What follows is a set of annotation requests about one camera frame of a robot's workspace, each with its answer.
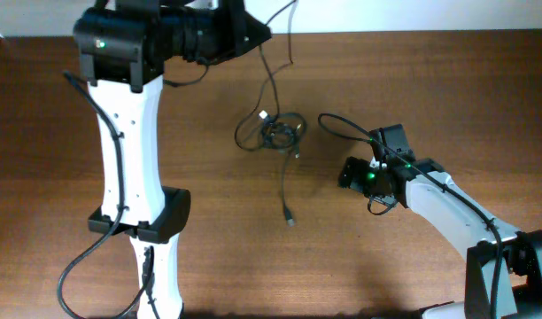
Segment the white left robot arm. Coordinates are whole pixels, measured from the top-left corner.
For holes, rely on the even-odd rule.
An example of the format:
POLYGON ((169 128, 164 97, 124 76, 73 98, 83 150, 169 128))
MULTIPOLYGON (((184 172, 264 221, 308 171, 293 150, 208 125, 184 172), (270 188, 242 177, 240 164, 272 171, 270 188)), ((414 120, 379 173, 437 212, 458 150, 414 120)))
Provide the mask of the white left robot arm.
POLYGON ((213 9, 192 1, 97 1, 74 25, 81 76, 73 86, 98 117, 104 198, 89 216, 102 240, 120 233, 133 246, 140 289, 123 317, 179 318, 178 239, 190 214, 188 190, 159 177, 157 122, 175 57, 209 68, 271 37, 241 1, 213 9))

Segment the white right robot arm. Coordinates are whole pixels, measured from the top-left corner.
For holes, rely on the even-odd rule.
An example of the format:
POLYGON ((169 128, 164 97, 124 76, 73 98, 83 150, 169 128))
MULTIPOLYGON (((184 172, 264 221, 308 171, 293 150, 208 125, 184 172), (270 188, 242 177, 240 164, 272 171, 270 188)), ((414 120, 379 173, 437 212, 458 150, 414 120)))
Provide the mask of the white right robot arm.
POLYGON ((372 160, 349 157, 341 188, 429 222, 466 263, 462 302, 420 310, 421 318, 542 318, 542 230, 524 232, 468 196, 432 159, 415 158, 401 125, 367 133, 372 160))

